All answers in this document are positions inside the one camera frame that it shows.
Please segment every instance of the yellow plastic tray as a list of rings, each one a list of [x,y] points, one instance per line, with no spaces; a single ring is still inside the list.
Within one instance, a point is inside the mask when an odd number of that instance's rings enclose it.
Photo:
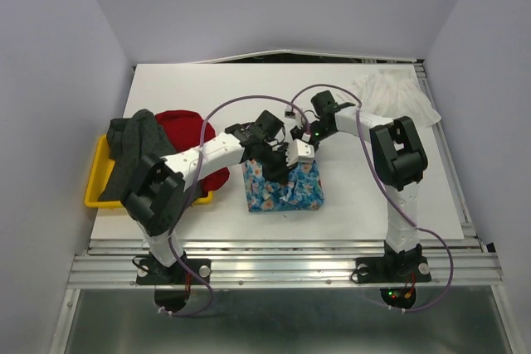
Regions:
[[[100,209],[115,209],[123,207],[120,201],[98,201],[101,192],[107,186],[110,173],[113,171],[114,160],[109,158],[110,148],[105,136],[101,136],[98,141],[98,148],[90,170],[89,185],[85,193],[85,206],[98,207]],[[209,191],[208,195],[195,200],[193,205],[206,205],[212,202],[214,192]]]

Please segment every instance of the gray wall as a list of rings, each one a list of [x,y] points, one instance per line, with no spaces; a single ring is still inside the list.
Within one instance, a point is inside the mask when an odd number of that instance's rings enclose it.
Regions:
[[[285,47],[424,57],[455,2],[98,0],[135,62],[198,61]]]
[[[47,352],[127,58],[96,0],[0,0],[0,351]]]
[[[474,223],[531,349],[531,0],[459,0],[427,57]]]

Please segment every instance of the white cloth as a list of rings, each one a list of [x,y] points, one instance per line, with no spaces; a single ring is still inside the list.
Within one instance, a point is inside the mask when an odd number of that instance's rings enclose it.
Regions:
[[[353,93],[363,102],[363,110],[396,119],[409,116],[419,128],[426,128],[441,120],[422,93],[417,78],[408,70],[380,70],[353,82]],[[352,101],[343,93],[341,99]]]

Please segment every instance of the floral cloth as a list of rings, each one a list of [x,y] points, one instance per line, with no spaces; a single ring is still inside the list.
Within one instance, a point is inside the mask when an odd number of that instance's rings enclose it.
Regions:
[[[324,203],[317,163],[299,163],[285,186],[268,182],[257,161],[241,165],[249,211],[316,211]]]

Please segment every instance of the gray cloth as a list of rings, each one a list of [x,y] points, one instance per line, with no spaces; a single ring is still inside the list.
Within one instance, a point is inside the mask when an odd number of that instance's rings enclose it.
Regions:
[[[141,109],[133,118],[112,119],[107,132],[110,158],[116,163],[100,201],[119,201],[142,156],[177,153],[152,112]]]

